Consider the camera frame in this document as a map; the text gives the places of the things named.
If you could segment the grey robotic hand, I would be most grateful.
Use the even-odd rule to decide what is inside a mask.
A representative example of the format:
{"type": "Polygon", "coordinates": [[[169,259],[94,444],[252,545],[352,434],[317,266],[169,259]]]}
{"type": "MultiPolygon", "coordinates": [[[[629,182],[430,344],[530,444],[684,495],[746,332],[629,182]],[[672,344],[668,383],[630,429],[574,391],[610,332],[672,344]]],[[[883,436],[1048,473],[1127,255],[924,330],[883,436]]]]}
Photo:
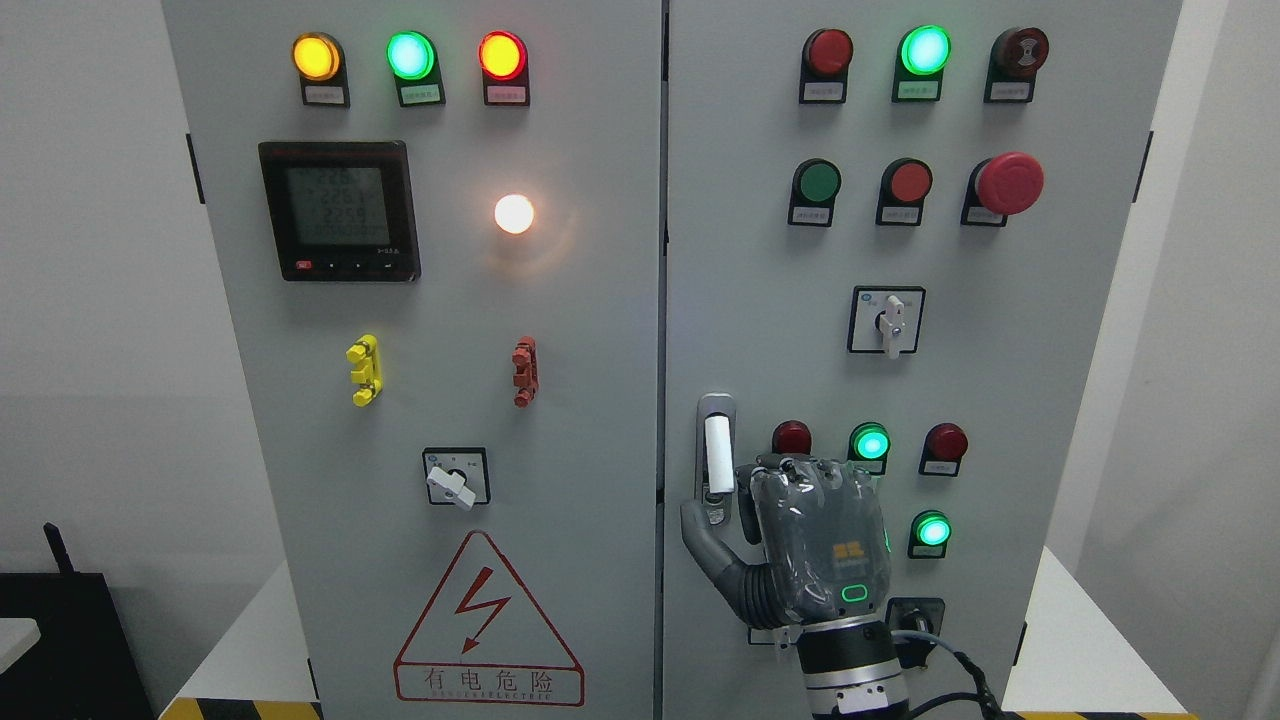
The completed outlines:
{"type": "Polygon", "coordinates": [[[749,565],[712,532],[696,500],[681,506],[684,543],[733,614],[755,629],[870,615],[890,589],[877,478],[854,462],[765,454],[736,469],[749,565]]]}

